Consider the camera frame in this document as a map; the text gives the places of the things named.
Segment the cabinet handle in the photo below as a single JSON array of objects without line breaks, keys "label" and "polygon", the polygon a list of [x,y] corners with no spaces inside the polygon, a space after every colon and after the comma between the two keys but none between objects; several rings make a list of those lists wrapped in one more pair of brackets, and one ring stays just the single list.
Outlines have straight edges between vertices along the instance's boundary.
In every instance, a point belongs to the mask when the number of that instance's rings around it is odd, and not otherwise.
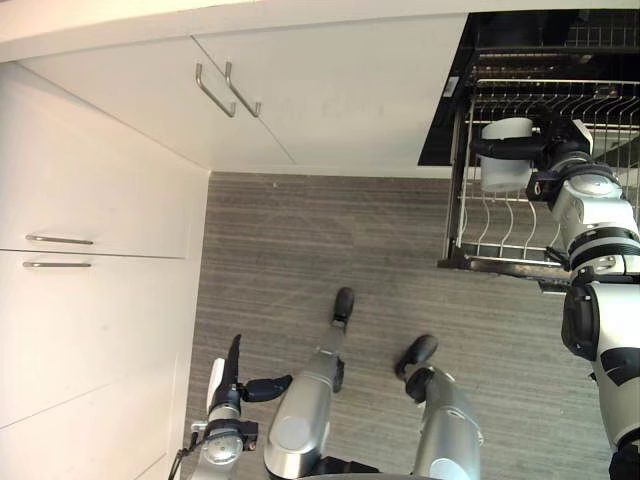
[{"label": "cabinet handle", "polygon": [[64,262],[22,262],[22,266],[26,268],[88,268],[90,263],[64,263]]},{"label": "cabinet handle", "polygon": [[93,245],[91,240],[77,240],[75,238],[57,238],[57,237],[43,237],[42,235],[25,235],[27,240],[33,240],[34,242],[52,242],[52,243],[75,243],[76,245]]},{"label": "cabinet handle", "polygon": [[260,107],[262,106],[262,103],[256,102],[256,106],[252,108],[251,105],[249,105],[249,102],[247,102],[245,100],[245,98],[242,96],[242,94],[238,91],[238,89],[235,87],[235,85],[231,82],[231,62],[227,62],[225,64],[225,67],[224,67],[224,79],[227,81],[227,85],[229,86],[231,91],[235,94],[236,97],[238,97],[238,100],[240,100],[240,103],[242,103],[245,106],[245,108],[247,110],[249,110],[249,113],[251,115],[253,115],[254,117],[258,118],[258,115],[260,115]]},{"label": "cabinet handle", "polygon": [[232,118],[236,114],[236,102],[231,102],[229,108],[225,107],[224,104],[218,100],[213,93],[211,93],[204,83],[202,83],[202,64],[200,62],[196,63],[196,85],[200,87],[200,90],[202,90],[204,94],[213,101],[213,103],[218,105],[220,110],[222,110],[227,117]]}]

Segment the dish rack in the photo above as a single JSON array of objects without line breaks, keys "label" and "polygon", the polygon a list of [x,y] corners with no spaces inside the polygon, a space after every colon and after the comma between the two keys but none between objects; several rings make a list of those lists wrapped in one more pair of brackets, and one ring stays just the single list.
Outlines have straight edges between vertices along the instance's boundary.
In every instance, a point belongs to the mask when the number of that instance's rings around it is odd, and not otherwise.
[{"label": "dish rack", "polygon": [[590,21],[575,23],[569,28],[565,47],[619,50],[640,46],[640,11],[594,10],[590,17]]},{"label": "dish rack", "polygon": [[547,205],[528,201],[524,189],[483,192],[469,143],[488,123],[532,118],[538,107],[580,119],[594,138],[593,158],[613,168],[638,222],[640,82],[480,78],[468,105],[454,120],[444,258],[438,266],[533,279],[543,292],[563,292],[569,274],[547,255],[549,246],[562,250],[559,225]]}]

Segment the white cup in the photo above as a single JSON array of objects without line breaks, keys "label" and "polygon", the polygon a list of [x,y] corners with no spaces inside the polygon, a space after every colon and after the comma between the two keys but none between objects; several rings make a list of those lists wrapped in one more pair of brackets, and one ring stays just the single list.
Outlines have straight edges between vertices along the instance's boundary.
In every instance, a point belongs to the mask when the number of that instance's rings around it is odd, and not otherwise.
[{"label": "white cup", "polygon": [[[533,122],[528,118],[505,118],[492,122],[482,129],[482,138],[497,140],[514,137],[530,137]],[[529,183],[529,160],[500,160],[480,157],[480,188],[484,192],[512,192]]]}]

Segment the gray carpet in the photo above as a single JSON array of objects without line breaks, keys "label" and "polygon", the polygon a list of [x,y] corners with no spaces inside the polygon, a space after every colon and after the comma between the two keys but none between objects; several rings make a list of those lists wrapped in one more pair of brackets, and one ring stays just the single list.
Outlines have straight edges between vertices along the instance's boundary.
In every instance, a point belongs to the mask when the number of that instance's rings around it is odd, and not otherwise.
[{"label": "gray carpet", "polygon": [[[562,298],[535,284],[435,267],[447,182],[214,174],[191,365],[187,430],[204,417],[212,360],[242,333],[241,379],[295,373],[336,290],[356,292],[327,454],[387,472],[412,467],[422,411],[392,373],[431,332],[434,363],[473,402],[486,479],[605,479],[610,453],[589,365],[560,339]],[[243,407],[260,422],[238,479],[266,478],[262,446],[276,402]],[[193,468],[187,459],[183,477]]]}]

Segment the cabinet door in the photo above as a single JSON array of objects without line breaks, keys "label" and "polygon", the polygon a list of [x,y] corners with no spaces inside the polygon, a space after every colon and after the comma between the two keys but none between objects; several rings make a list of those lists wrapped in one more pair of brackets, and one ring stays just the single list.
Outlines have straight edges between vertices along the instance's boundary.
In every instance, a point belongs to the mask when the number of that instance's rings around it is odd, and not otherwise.
[{"label": "cabinet door", "polygon": [[235,97],[190,38],[34,58],[24,66],[96,105],[189,160],[213,170],[252,171],[291,160],[264,125],[236,105],[227,117],[196,85],[224,105]]},{"label": "cabinet door", "polygon": [[198,36],[296,163],[414,168],[466,15]]},{"label": "cabinet door", "polygon": [[170,365],[133,373],[0,428],[2,478],[167,478],[175,451],[166,442],[172,382],[165,367]]},{"label": "cabinet door", "polygon": [[16,64],[0,105],[0,249],[187,254],[206,171]]},{"label": "cabinet door", "polygon": [[193,333],[187,265],[0,252],[0,427],[151,368],[173,384],[177,356],[189,351],[182,339]]}]

